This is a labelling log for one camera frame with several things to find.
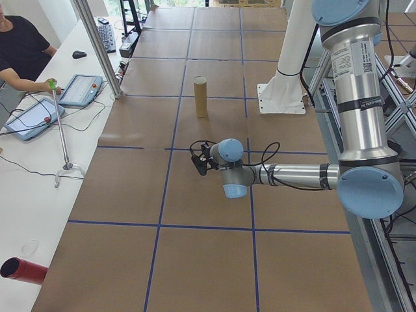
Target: keyboard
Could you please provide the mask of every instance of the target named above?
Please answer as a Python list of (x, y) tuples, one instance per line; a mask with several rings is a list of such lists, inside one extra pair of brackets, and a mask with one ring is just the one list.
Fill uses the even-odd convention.
[(116, 40), (114, 39), (114, 31), (111, 25), (99, 25), (97, 26), (99, 36), (104, 44), (105, 51), (107, 53), (113, 53), (116, 51)]

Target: blue joint cap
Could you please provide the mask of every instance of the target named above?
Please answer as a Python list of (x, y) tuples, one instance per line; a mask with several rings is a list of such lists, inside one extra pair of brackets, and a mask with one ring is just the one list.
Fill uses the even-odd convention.
[(218, 152), (225, 161), (234, 163), (241, 159), (244, 148), (237, 139), (227, 138), (219, 143)]
[(312, 16), (326, 27), (337, 26), (356, 17), (370, 0), (313, 0)]
[(222, 187), (224, 188), (226, 197), (230, 199), (240, 198), (247, 195), (247, 187), (245, 185), (224, 184)]
[(374, 167), (346, 171), (338, 181), (343, 207), (367, 219), (385, 218), (400, 208), (403, 188), (389, 172)]

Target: cardboard tube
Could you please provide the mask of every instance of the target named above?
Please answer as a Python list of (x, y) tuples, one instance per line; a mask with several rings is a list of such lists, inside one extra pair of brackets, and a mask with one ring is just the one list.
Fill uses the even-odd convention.
[(207, 79), (202, 76), (194, 78), (195, 108), (197, 117), (208, 117)]
[(44, 282), (47, 268), (19, 258), (10, 258), (0, 268), (4, 278), (41, 285)]

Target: red cylinder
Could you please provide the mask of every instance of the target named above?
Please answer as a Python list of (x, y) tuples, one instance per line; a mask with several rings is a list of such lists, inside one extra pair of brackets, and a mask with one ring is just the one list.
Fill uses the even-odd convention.
[(0, 275), (18, 281), (41, 285), (47, 272), (46, 267), (19, 258), (10, 258), (0, 268)]

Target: white desk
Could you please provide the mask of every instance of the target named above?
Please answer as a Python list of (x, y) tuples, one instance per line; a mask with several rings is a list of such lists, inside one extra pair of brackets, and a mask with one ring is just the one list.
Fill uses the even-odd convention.
[[(118, 33), (117, 46), (120, 47), (121, 34), (118, 31), (115, 33)], [(87, 57), (74, 60), (72, 53), (77, 49), (85, 51)], [(121, 60), (119, 52), (110, 53), (109, 57), (116, 69)], [(102, 75), (106, 80), (81, 21), (68, 35), (38, 81), (54, 77), (59, 86), (65, 87), (76, 73)], [(70, 161), (80, 164), (85, 170), (90, 164), (114, 101), (109, 85), (96, 100), (104, 104), (105, 109), (86, 131), (79, 132), (64, 127)], [(25, 98), (19, 108), (26, 109), (33, 103), (34, 99)], [(103, 105), (92, 103), (63, 119), (63, 123), (84, 129), (102, 108)], [(73, 111), (75, 110), (66, 109), (67, 113)], [(65, 163), (57, 125), (29, 142), (22, 142), (14, 135), (0, 136), (0, 147), (4, 149), (1, 156), (32, 171), (56, 174)], [(68, 174), (80, 176), (79, 172)], [(1, 264), (10, 257), (20, 257), (48, 267), (81, 184), (82, 180), (62, 178), (60, 187), (55, 188), (54, 177), (30, 174), (0, 159)], [(33, 241), (38, 243), (37, 250), (32, 255), (25, 255), (22, 247)], [(30, 311), (39, 290), (38, 285), (0, 278), (0, 311)]]

